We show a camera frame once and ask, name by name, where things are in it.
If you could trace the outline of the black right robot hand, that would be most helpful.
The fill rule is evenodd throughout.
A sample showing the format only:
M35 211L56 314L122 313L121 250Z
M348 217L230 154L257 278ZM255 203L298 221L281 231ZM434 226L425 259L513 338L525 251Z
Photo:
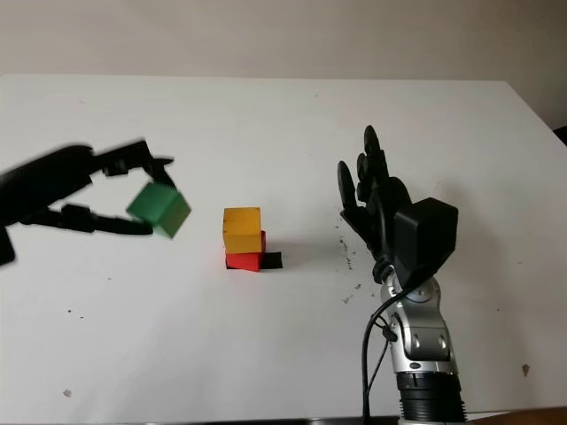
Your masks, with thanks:
M402 180L389 174L384 150L371 125L364 130L364 152L357 158L356 173L359 181L354 183L347 164L338 162L340 215L367 245L375 260L373 279L380 284L394 261L394 215L411 199Z

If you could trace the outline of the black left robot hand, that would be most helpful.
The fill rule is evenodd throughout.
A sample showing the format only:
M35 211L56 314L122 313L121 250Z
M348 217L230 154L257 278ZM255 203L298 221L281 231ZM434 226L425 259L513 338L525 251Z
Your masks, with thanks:
M173 161L153 157L144 139L102 153L84 143L57 149L1 173L1 226L20 223L84 233L150 235L151 225L142 221L101 216L82 205L67 204L58 211L50 206L85 189L98 172L116 177L141 168L154 182L174 188L165 169Z

